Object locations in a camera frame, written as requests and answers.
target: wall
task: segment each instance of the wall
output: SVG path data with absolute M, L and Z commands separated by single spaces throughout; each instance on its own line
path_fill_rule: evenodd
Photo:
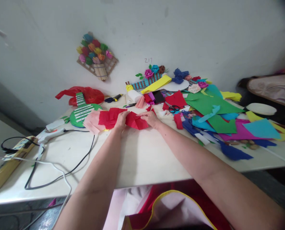
M 61 90 L 125 92 L 149 65 L 145 58 L 169 67 L 170 76 L 179 67 L 223 91 L 285 67 L 285 5 L 276 0 L 0 0 L 0 29 L 9 44 L 0 37 L 0 107 L 29 128 L 69 107 L 69 97 L 54 98 Z M 87 31 L 119 59 L 107 82 L 76 63 Z

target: white table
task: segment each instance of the white table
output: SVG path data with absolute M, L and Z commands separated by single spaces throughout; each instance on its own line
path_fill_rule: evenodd
M 103 103 L 102 107 L 103 109 L 108 110 L 110 107 L 122 108 L 124 104 L 124 98 L 121 98 L 118 102 L 110 104 Z M 156 105 L 153 108 L 158 117 L 164 123 L 197 142 L 197 139 L 191 136 L 185 129 L 176 129 L 176 125 L 171 114 L 165 115 L 164 117 L 159 115 L 158 112 L 162 110 L 162 105 Z M 72 110 L 73 108 L 69 109 L 65 115 L 70 115 Z M 135 107 L 131 107 L 129 110 L 136 113 L 146 111 L 145 109 L 137 109 Z M 64 126 L 66 129 L 78 129 L 73 127 L 70 123 L 65 124 Z M 110 132 L 108 131 L 102 132 L 100 135 L 96 135 L 94 147 L 90 155 L 82 162 L 73 174 L 67 176 L 68 181 L 73 187 L 72 191 L 75 190 L 78 182 L 109 133 Z M 61 169 L 64 171 L 70 171 L 88 152 L 92 138 L 93 134 L 82 132 L 68 132 L 62 136 L 58 136 L 47 143 L 43 160 L 60 163 Z M 274 142 L 278 145 L 268 148 L 285 158 L 285 142 Z M 241 146 L 242 145 L 238 145 L 234 147 L 241 149 L 254 158 L 250 160 L 231 161 L 223 155 L 218 145 L 208 144 L 206 148 L 240 172 L 285 167 L 284 161 L 262 148 L 251 150 L 249 148 L 244 149 Z M 27 159 L 35 159 L 37 151 L 38 147 L 34 147 L 27 156 Z M 191 178 L 175 158 L 161 135 L 152 128 L 139 131 L 127 127 L 122 135 L 121 152 L 117 188 L 164 183 Z M 32 171 L 32 165 L 33 163 L 30 162 L 22 162 L 19 165 L 13 175 L 0 189 L 0 204 L 62 197 L 67 195 L 69 188 L 63 179 L 45 188 L 25 190 L 24 185 Z M 30 185 L 33 187 L 43 185 L 58 176 L 60 176 L 60 173 L 50 165 L 38 164 Z

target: pink fabric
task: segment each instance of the pink fabric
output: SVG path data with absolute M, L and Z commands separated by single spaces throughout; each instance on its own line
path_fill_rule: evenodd
M 259 138 L 253 136 L 246 128 L 243 126 L 243 124 L 250 123 L 248 120 L 240 120 L 236 119 L 235 120 L 235 125 L 236 125 L 236 134 L 232 134 L 232 136 L 226 135 L 226 134 L 218 134 L 224 141 L 228 140 L 269 140 L 267 138 Z
M 98 109 L 97 111 L 93 110 L 88 114 L 88 116 L 85 118 L 84 126 L 92 132 L 94 135 L 98 134 L 99 132 L 105 130 L 104 125 L 98 125 L 99 123 L 99 117 L 100 117 L 100 111 L 101 109 Z

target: blue flower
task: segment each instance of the blue flower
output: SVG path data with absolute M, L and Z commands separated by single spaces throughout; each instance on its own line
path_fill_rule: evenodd
M 152 70 L 152 72 L 157 73 L 159 70 L 159 67 L 157 65 L 153 65 L 151 70 Z

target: yellow paper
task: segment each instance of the yellow paper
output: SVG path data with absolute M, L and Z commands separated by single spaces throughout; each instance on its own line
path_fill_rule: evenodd
M 143 89 L 140 92 L 141 94 L 145 94 L 145 93 L 156 91 L 158 88 L 162 87 L 163 85 L 168 84 L 169 82 L 171 82 L 171 78 L 168 77 L 168 75 L 163 75 L 162 78 L 152 83 L 151 85 L 149 85 L 147 88 Z
M 210 97 L 214 97 L 214 96 L 211 96 L 211 95 L 208 95 L 206 92 L 205 92 L 206 88 L 203 88 L 200 92 L 206 96 L 210 96 Z
M 246 112 L 246 114 L 247 114 L 250 122 L 254 122 L 254 121 L 263 119 L 262 117 L 259 117 L 258 115 L 256 115 L 252 111 L 248 111 L 248 112 Z M 281 126 L 277 125 L 276 123 L 273 123 L 271 121 L 270 121 L 270 123 L 272 124 L 272 126 L 276 130 L 279 130 L 280 132 L 282 132 L 282 133 L 280 133 L 281 139 L 275 139 L 275 140 L 277 140 L 277 141 L 285 141 L 285 129 L 282 128 Z
M 221 92 L 223 99 L 231 99 L 233 101 L 240 101 L 242 96 L 239 93 Z

